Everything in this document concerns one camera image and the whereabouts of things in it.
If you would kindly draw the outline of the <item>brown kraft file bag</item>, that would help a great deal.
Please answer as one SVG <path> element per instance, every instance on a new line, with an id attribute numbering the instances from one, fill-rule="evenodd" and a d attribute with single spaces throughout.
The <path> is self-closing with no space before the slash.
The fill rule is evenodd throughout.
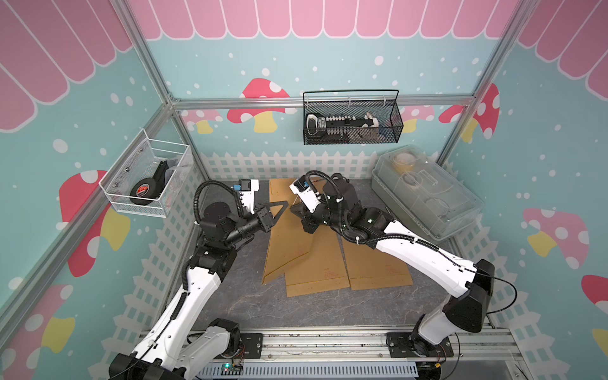
<path id="1" fill-rule="evenodd" d="M 353 291 L 413 285 L 409 266 L 405 262 L 366 245 L 346 242 L 343 238 L 341 242 Z"/>
<path id="2" fill-rule="evenodd" d="M 288 203 L 283 215 L 270 232 L 269 248 L 264 265 L 262 284 L 266 285 L 286 274 L 308 259 L 313 242 L 313 234 L 302 228 L 301 219 L 291 213 L 290 207 L 299 204 L 299 198 L 292 193 L 289 186 L 291 179 L 272 179 L 269 182 L 271 202 Z"/>
<path id="3" fill-rule="evenodd" d="M 337 234 L 327 226 L 319 227 L 307 259 L 286 271 L 285 281 L 288 298 L 349 288 Z"/>

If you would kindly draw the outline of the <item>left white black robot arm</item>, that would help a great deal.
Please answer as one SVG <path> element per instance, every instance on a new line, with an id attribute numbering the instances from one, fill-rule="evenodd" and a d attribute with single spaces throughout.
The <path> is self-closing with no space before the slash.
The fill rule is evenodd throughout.
<path id="1" fill-rule="evenodd" d="M 250 205 L 251 184 L 241 180 L 230 187 L 208 180 L 198 186 L 193 210 L 200 234 L 180 271 L 181 290 L 133 351 L 115 357 L 111 379 L 195 379 L 216 357 L 242 354 L 239 325 L 226 319 L 215 319 L 193 343 L 187 339 L 238 252 L 257 232 L 269 232 L 288 209 L 286 201 Z"/>

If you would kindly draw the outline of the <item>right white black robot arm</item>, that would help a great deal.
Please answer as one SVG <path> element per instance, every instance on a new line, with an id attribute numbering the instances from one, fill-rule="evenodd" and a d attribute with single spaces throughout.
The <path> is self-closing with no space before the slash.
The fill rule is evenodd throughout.
<path id="1" fill-rule="evenodd" d="M 492 263 L 455 256 L 415 234 L 390 213 L 363 207 L 350 180 L 342 174 L 311 170 L 296 179 L 290 190 L 300 199 L 291 206 L 291 212 L 300 218 L 307 233 L 328 226 L 346 242 L 403 261 L 448 293 L 435 310 L 419 318 L 408 336 L 408 345 L 417 356 L 433 355 L 459 330 L 481 331 L 492 313 L 489 304 L 499 280 Z"/>

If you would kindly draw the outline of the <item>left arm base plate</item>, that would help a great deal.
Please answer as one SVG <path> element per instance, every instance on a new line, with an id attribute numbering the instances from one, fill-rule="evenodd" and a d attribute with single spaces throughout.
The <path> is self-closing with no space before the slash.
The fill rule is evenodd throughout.
<path id="1" fill-rule="evenodd" d="M 193 359 L 259 359 L 261 357 L 261 334 L 232 334 L 225 329 L 209 329 L 198 333 L 193 341 Z"/>

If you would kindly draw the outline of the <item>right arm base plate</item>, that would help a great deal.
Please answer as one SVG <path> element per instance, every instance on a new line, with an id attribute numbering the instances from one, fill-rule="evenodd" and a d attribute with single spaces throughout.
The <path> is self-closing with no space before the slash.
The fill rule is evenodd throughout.
<path id="1" fill-rule="evenodd" d="M 438 345 L 433 345 L 419 337 L 411 338 L 411 335 L 411 332 L 388 332 L 386 334 L 386 346 L 391 358 L 430 358 L 441 361 L 454 356 L 454 350 L 448 337 Z"/>

